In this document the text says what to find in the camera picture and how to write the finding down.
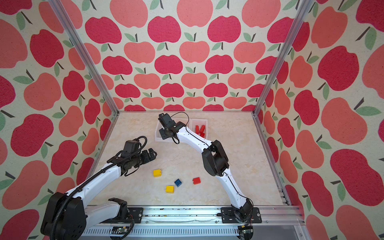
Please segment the yellow lego brick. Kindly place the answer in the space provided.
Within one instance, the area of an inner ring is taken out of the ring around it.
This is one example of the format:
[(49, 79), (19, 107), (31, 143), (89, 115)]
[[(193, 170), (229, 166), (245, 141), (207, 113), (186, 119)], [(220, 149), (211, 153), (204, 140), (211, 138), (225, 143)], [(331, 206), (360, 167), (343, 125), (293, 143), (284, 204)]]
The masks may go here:
[(175, 191), (175, 187), (174, 186), (166, 186), (166, 193), (173, 194), (174, 191)]
[(162, 171), (160, 169), (153, 170), (153, 176), (155, 178), (161, 177), (162, 176)]

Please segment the red long lego brick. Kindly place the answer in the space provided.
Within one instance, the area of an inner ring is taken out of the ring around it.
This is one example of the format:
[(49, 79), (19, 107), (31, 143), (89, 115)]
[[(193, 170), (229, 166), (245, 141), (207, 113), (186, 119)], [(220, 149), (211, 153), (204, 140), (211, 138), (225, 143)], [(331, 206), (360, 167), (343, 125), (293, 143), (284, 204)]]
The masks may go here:
[(205, 137), (205, 134), (206, 134), (206, 126), (205, 125), (202, 125), (200, 127), (200, 131), (199, 131), (199, 135), (204, 138)]

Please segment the yellow lego brick front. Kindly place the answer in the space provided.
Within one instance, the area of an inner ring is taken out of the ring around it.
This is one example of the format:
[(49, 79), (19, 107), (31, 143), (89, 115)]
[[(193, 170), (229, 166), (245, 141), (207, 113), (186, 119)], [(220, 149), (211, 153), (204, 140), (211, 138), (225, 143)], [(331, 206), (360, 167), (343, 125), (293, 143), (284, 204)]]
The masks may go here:
[(174, 186), (166, 186), (166, 193), (173, 194), (174, 191), (175, 191), (175, 187)]

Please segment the dark blue lego brick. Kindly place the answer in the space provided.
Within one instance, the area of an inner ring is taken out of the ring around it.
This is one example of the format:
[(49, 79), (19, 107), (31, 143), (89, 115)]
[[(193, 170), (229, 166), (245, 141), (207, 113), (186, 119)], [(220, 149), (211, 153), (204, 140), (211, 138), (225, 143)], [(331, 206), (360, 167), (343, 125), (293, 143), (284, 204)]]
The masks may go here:
[(181, 182), (180, 179), (177, 179), (177, 180), (175, 181), (175, 185), (176, 185), (177, 187), (179, 187), (181, 184), (182, 184), (182, 182)]

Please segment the red small lego brick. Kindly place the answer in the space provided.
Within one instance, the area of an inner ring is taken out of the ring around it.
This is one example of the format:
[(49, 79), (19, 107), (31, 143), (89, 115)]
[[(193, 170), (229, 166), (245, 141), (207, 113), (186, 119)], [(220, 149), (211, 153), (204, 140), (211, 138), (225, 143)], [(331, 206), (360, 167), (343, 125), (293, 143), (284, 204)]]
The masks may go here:
[(198, 184), (200, 184), (201, 183), (201, 179), (200, 179), (200, 177), (197, 177), (197, 178), (194, 178), (193, 179), (193, 184), (194, 185), (198, 185)]

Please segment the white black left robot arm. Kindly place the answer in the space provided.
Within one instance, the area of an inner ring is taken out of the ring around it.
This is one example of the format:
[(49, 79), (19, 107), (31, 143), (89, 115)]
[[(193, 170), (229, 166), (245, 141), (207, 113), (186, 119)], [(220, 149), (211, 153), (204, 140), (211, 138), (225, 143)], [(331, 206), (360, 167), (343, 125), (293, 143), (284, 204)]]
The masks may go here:
[(156, 157), (153, 149), (134, 153), (120, 151), (100, 171), (77, 187), (65, 193), (56, 192), (48, 201), (40, 232), (51, 240), (77, 240), (90, 227), (111, 222), (128, 224), (119, 238), (127, 237), (135, 226), (135, 219), (126, 201), (110, 198), (93, 207), (89, 203), (109, 184), (122, 176), (127, 177), (129, 169), (138, 169)]

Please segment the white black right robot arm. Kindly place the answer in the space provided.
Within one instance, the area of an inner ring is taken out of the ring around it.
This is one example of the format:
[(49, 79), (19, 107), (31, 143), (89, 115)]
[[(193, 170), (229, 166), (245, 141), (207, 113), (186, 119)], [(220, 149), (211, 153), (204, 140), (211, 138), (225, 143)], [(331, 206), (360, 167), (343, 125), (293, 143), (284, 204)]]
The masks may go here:
[(230, 170), (229, 158), (220, 141), (209, 141), (197, 135), (185, 124), (178, 122), (172, 127), (159, 130), (163, 140), (173, 138), (176, 143), (185, 143), (202, 154), (206, 172), (216, 177), (230, 198), (234, 215), (239, 223), (249, 223), (254, 205), (236, 183)]

